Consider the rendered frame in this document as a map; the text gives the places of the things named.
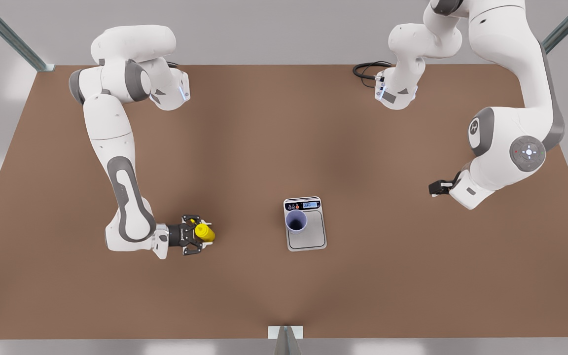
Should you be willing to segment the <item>yellow sauce bottle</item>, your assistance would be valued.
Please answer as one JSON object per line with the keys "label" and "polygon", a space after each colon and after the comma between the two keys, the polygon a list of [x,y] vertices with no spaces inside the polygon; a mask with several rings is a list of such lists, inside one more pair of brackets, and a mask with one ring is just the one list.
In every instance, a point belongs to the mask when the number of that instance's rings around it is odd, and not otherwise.
{"label": "yellow sauce bottle", "polygon": [[194,234],[204,243],[212,243],[215,239],[215,233],[208,224],[200,223],[194,227]]}

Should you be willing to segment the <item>pale purple cup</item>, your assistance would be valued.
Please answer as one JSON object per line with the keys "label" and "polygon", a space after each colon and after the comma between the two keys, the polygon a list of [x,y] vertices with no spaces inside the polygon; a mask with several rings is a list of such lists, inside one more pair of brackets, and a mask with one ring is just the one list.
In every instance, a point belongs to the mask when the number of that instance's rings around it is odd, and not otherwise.
{"label": "pale purple cup", "polygon": [[287,230],[291,234],[299,234],[302,232],[308,223],[308,218],[304,211],[293,210],[289,211],[285,217],[285,224]]}

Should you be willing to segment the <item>silver kitchen scale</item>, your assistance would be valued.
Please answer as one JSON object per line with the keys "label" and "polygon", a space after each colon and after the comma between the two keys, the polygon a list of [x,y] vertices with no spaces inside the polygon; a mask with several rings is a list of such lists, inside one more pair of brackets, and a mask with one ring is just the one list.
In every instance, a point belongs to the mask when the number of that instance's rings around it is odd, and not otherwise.
{"label": "silver kitchen scale", "polygon": [[289,198],[284,200],[284,222],[289,211],[304,211],[307,216],[307,226],[299,234],[291,234],[286,228],[286,240],[289,251],[310,251],[325,248],[324,216],[322,202],[318,196],[304,198]]}

